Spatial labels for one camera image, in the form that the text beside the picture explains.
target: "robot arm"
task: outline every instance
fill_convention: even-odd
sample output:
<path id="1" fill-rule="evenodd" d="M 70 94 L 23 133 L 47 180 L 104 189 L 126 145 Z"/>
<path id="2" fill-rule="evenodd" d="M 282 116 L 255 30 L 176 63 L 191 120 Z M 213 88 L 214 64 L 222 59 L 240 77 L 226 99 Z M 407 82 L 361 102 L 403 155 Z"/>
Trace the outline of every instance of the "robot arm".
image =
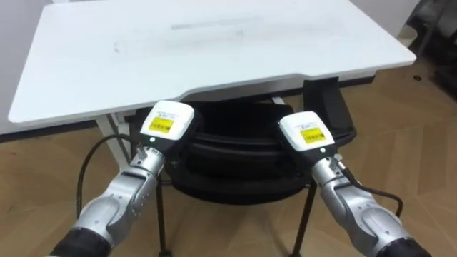
<path id="1" fill-rule="evenodd" d="M 137 154 L 99 197 L 84 206 L 80 218 L 51 256 L 109 256 L 111 249 L 127 237 L 145 203 L 154 197 L 164 161 L 164 155 L 154 148 Z"/>
<path id="2" fill-rule="evenodd" d="M 300 168 L 311 170 L 327 208 L 360 253 L 368 257 L 431 257 L 371 193 L 355 187 L 335 158 L 333 137 L 312 111 L 279 121 L 281 141 Z"/>
<path id="3" fill-rule="evenodd" d="M 78 221 L 50 256 L 109 256 L 154 196 L 165 158 L 178 155 L 195 128 L 196 114 L 190 106 L 158 102 L 141 128 L 141 147 L 133 161 L 99 197 L 84 206 Z"/>

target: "black cable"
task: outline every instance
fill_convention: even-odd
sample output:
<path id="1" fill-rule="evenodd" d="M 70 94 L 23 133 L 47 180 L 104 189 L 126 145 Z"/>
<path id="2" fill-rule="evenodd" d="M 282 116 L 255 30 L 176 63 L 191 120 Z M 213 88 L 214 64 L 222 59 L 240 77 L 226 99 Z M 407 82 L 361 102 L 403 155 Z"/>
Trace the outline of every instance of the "black cable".
<path id="1" fill-rule="evenodd" d="M 86 158 L 84 159 L 83 165 L 81 166 L 81 170 L 79 171 L 79 177 L 78 177 L 78 185 L 76 187 L 76 217 L 79 218 L 79 215 L 81 214 L 81 209 L 82 209 L 82 198 L 83 198 L 83 181 L 84 181 L 84 174 L 86 173 L 86 168 L 87 165 L 89 164 L 89 161 L 91 160 L 93 154 L 95 151 L 106 141 L 109 139 L 123 139 L 125 141 L 128 141 L 130 143 L 136 143 L 135 140 L 133 140 L 129 135 L 126 134 L 113 134 L 109 136 L 105 136 L 102 139 L 100 139 L 94 146 L 92 146 L 91 150 L 89 153 L 86 155 Z"/>
<path id="2" fill-rule="evenodd" d="M 366 186 L 362 186 L 358 181 L 357 179 L 354 177 L 354 175 L 352 175 L 351 171 L 349 170 L 349 168 L 345 168 L 344 170 L 341 171 L 341 173 L 349 180 L 349 182 L 355 186 L 356 188 L 360 189 L 360 190 L 363 190 L 363 191 L 367 191 L 369 193 L 372 193 L 372 194 L 376 194 L 378 196 L 383 196 L 383 197 L 386 197 L 386 198 L 390 198 L 394 201 L 397 202 L 397 210 L 395 212 L 395 215 L 397 217 L 400 218 L 400 215 L 401 215 L 401 212 L 403 211 L 403 200 L 401 200 L 400 197 L 392 194 L 392 193 L 387 193 L 387 192 L 384 192 L 384 191 L 380 191 L 380 190 L 377 190 L 377 189 L 372 189 L 372 188 L 368 188 Z"/>

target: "herringbone parquet floor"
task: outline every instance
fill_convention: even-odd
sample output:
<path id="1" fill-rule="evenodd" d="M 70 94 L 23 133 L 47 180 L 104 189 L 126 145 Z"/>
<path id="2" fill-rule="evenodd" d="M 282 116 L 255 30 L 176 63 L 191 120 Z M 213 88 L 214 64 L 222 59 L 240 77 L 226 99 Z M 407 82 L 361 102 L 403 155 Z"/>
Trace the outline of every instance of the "herringbone parquet floor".
<path id="1" fill-rule="evenodd" d="M 457 102 L 427 78 L 424 62 L 378 73 L 371 85 L 343 89 L 358 136 L 341 149 L 358 179 L 405 201 L 404 226 L 433 256 L 457 256 Z M 418 74 L 422 81 L 412 76 Z M 298 106 L 299 97 L 286 102 Z M 0 144 L 0 256 L 44 256 L 75 220 L 81 162 L 98 129 Z M 88 200 L 117 173 L 107 147 L 91 163 Z M 277 203 L 222 206 L 167 187 L 168 244 L 175 257 L 286 256 L 306 191 Z M 381 203 L 389 208 L 388 200 Z M 156 256 L 151 205 L 112 256 Z M 359 256 L 317 200 L 303 257 Z"/>

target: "white tabletop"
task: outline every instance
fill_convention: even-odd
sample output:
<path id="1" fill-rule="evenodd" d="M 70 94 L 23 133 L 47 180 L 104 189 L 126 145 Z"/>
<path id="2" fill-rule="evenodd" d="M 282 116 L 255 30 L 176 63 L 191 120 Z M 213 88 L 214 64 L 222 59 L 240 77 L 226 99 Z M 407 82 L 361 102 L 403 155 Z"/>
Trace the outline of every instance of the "white tabletop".
<path id="1" fill-rule="evenodd" d="M 66 121 L 415 56 L 348 0 L 85 1 L 43 10 L 9 113 Z"/>

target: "yellow sticker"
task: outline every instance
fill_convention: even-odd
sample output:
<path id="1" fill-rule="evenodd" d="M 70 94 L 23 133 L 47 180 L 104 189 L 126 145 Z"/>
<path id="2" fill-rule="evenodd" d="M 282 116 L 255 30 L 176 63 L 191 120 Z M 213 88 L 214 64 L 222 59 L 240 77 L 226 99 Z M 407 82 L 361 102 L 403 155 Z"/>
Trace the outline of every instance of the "yellow sticker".
<path id="1" fill-rule="evenodd" d="M 173 122 L 174 120 L 171 119 L 156 117 L 152 120 L 151 125 L 149 125 L 149 130 L 168 133 L 171 129 L 171 126 L 173 126 Z"/>
<path id="2" fill-rule="evenodd" d="M 303 139 L 305 139 L 306 143 L 314 143 L 326 140 L 326 137 L 320 128 L 308 128 L 300 131 L 300 133 Z"/>

